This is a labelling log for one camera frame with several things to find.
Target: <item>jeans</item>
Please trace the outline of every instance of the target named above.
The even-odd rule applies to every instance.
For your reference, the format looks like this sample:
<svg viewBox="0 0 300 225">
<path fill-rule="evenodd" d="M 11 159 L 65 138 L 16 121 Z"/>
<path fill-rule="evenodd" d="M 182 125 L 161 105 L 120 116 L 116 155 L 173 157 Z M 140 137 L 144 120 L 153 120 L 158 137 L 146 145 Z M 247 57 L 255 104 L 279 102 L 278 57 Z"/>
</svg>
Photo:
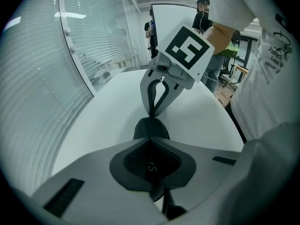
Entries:
<svg viewBox="0 0 300 225">
<path fill-rule="evenodd" d="M 158 51 L 154 48 L 151 49 L 151 58 L 154 59 L 158 55 Z"/>
<path fill-rule="evenodd" d="M 207 76 L 211 79 L 218 80 L 220 71 L 222 69 L 222 65 L 224 62 L 225 57 L 220 56 L 218 54 L 213 55 L 211 57 L 211 60 L 203 74 L 203 76 Z M 217 82 L 213 81 L 211 79 L 208 79 L 207 77 L 202 77 L 201 82 L 205 84 L 205 86 L 212 92 L 215 93 L 217 88 Z"/>
</svg>

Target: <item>cable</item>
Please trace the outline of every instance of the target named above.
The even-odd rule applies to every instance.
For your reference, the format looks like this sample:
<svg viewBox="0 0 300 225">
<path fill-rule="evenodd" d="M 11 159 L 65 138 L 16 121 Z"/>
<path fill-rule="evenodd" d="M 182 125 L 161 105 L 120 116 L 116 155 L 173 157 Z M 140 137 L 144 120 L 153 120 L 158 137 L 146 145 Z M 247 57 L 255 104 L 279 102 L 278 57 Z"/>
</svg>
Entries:
<svg viewBox="0 0 300 225">
<path fill-rule="evenodd" d="M 220 100 L 223 104 L 222 104 L 222 106 L 224 106 L 224 101 L 222 100 L 222 99 L 220 99 L 218 96 L 217 96 L 217 92 L 221 92 L 221 90 L 219 89 L 219 88 L 216 88 L 216 91 L 215 91 L 215 93 L 214 93 L 214 95 L 215 95 L 215 97 L 218 99 L 218 101 Z"/>
<path fill-rule="evenodd" d="M 204 16 L 204 12 L 207 12 L 208 14 L 210 14 L 209 13 L 209 9 L 207 8 L 207 10 L 208 11 L 205 11 L 205 8 L 206 8 L 206 0 L 204 0 L 204 10 L 203 10 L 203 13 L 202 13 L 202 17 L 201 17 L 201 20 L 200 20 L 200 32 L 203 34 L 205 31 L 204 31 L 204 29 L 201 27 L 201 22 L 202 22 L 202 19 L 203 19 L 203 16 Z"/>
<path fill-rule="evenodd" d="M 151 37 L 151 36 L 150 36 Z M 150 44 L 150 37 L 148 38 L 148 47 L 149 47 L 149 44 Z M 151 58 L 151 53 L 150 53 L 150 49 L 148 49 L 149 51 L 149 54 L 150 54 L 150 58 Z"/>
<path fill-rule="evenodd" d="M 210 78 L 210 77 L 208 77 L 208 76 L 202 76 L 202 77 L 206 77 L 207 79 L 213 80 L 213 81 L 215 81 L 215 82 L 218 82 L 218 83 L 220 83 L 220 84 L 224 84 L 224 85 L 233 85 L 233 84 L 238 84 L 238 83 L 241 83 L 241 82 L 234 82 L 234 83 L 224 83 L 224 82 L 220 82 L 220 81 L 218 81 L 218 80 L 216 80 L 216 79 L 212 79 L 212 78 Z"/>
</svg>

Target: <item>chair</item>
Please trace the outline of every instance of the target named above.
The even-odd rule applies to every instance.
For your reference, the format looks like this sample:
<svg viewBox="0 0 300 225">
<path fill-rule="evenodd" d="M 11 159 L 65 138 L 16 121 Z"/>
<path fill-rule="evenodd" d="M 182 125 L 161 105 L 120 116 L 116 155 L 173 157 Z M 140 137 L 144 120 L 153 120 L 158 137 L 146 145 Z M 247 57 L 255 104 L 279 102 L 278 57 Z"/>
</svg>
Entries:
<svg viewBox="0 0 300 225">
<path fill-rule="evenodd" d="M 240 31 L 237 31 L 237 30 L 234 31 L 233 36 L 231 38 L 231 42 L 232 42 L 233 46 L 235 46 L 235 45 L 240 46 Z M 225 57 L 225 59 L 224 59 L 223 69 L 221 69 L 219 77 L 218 77 L 218 80 L 220 82 L 228 83 L 227 80 L 222 78 L 223 75 L 228 75 L 229 77 L 231 77 L 233 75 L 234 62 L 233 62 L 233 64 L 231 64 L 230 70 L 228 70 L 228 65 L 229 65 L 230 59 L 231 59 L 230 57 Z"/>
</svg>

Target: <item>glass partition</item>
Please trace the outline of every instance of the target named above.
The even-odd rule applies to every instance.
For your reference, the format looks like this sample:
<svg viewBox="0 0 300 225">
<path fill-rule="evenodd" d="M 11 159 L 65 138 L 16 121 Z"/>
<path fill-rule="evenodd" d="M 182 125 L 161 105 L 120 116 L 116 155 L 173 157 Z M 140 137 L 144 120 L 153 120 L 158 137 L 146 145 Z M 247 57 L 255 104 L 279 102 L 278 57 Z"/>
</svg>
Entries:
<svg viewBox="0 0 300 225">
<path fill-rule="evenodd" d="M 51 175 L 65 135 L 93 98 L 58 12 L 58 0 L 24 0 L 0 40 L 0 165 L 28 195 Z"/>
<path fill-rule="evenodd" d="M 96 91 L 117 73 L 136 69 L 122 0 L 60 0 L 60 8 L 73 59 Z"/>
<path fill-rule="evenodd" d="M 144 35 L 141 33 L 141 16 L 137 11 L 132 0 L 123 0 L 126 21 L 128 26 L 128 31 L 130 35 L 131 45 L 133 48 L 133 54 L 137 68 L 144 68 L 143 65 L 148 64 L 145 60 L 145 44 L 144 44 Z"/>
</svg>

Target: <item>black shirt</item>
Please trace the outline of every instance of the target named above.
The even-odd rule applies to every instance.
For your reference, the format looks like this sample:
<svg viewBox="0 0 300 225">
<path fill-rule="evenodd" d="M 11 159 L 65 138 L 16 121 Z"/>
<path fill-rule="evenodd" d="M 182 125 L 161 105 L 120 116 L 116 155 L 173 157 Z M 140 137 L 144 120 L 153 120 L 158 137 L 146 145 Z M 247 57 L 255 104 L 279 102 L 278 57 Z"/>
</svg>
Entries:
<svg viewBox="0 0 300 225">
<path fill-rule="evenodd" d="M 149 22 L 145 23 L 145 31 L 148 31 L 149 30 Z M 155 36 L 154 35 L 151 35 L 150 36 L 150 46 L 155 48 Z"/>
<path fill-rule="evenodd" d="M 200 11 L 199 13 L 197 13 L 192 27 L 199 29 L 202 33 L 210 28 L 212 25 L 212 21 L 208 19 L 209 12 L 210 10 L 206 9 L 205 11 Z"/>
</svg>

